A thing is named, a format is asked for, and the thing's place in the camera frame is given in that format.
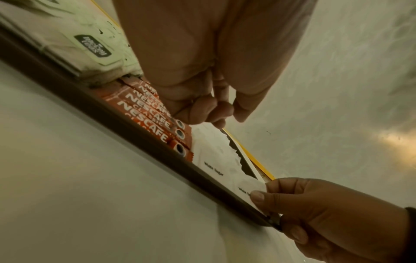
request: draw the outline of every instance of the yellow strip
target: yellow strip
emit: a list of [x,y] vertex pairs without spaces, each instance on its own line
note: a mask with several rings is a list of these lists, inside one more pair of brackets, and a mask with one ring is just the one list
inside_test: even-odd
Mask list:
[[91,2],[96,6],[96,7],[98,7],[98,9],[99,10],[101,10],[101,12],[103,12],[104,13],[104,15],[106,15],[107,17],[108,17],[108,19],[110,19],[111,21],[113,21],[113,23],[116,25],[116,26],[118,26],[118,27],[120,27],[120,25],[109,15],[109,14],[107,14],[107,12],[104,10],[104,9],[102,9],[101,8],[101,6],[99,5],[99,4],[97,4],[97,2],[95,2],[94,0],[91,0]]
[[247,157],[252,161],[267,177],[269,177],[270,180],[274,180],[274,176],[259,162],[256,158],[244,147],[241,145],[239,141],[237,141],[227,130],[224,129],[224,131],[231,137],[233,140],[235,140],[240,147],[243,149],[243,151],[246,153]]

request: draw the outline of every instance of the person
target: person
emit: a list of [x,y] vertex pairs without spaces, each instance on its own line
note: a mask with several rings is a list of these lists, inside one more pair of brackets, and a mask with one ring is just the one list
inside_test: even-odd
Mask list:
[[327,263],[416,262],[416,209],[400,208],[317,179],[284,178],[254,191],[253,203],[278,216],[306,256]]
[[[244,122],[292,57],[317,0],[115,0],[146,78],[188,124]],[[236,99],[228,102],[229,87]],[[416,210],[314,179],[252,192],[307,257],[328,263],[416,262]]]

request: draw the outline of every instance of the black sleeve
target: black sleeve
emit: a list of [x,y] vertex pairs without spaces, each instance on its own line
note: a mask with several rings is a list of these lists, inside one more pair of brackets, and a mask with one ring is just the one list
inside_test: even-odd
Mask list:
[[406,208],[410,217],[410,230],[407,241],[406,250],[404,251],[401,262],[415,263],[416,262],[416,209]]

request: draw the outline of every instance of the hand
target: hand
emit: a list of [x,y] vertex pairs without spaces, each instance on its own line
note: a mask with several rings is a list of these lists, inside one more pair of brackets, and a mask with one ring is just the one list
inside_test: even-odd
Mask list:
[[[294,53],[317,0],[114,0],[146,78],[188,124],[243,122]],[[229,85],[236,99],[228,102]]]
[[316,179],[267,183],[251,200],[265,214],[283,214],[284,234],[306,256],[327,263],[398,262],[406,246],[407,211]]

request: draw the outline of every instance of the black logo label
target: black logo label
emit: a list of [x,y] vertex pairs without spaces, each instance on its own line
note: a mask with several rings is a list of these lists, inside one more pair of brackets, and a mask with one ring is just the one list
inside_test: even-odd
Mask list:
[[111,56],[111,52],[93,36],[77,35],[74,36],[84,47],[88,48],[94,55],[99,58],[106,58]]

